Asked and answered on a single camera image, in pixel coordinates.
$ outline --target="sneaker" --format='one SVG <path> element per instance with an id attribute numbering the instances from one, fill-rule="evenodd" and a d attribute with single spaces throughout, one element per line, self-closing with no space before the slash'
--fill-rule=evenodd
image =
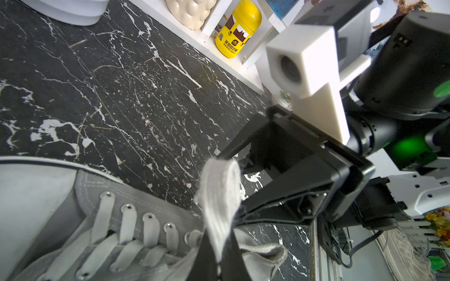
<path id="1" fill-rule="evenodd" d="M 0 157 L 0 280 L 185 280 L 204 223 L 198 215 L 95 169 Z M 252 280 L 287 257 L 235 229 Z"/>

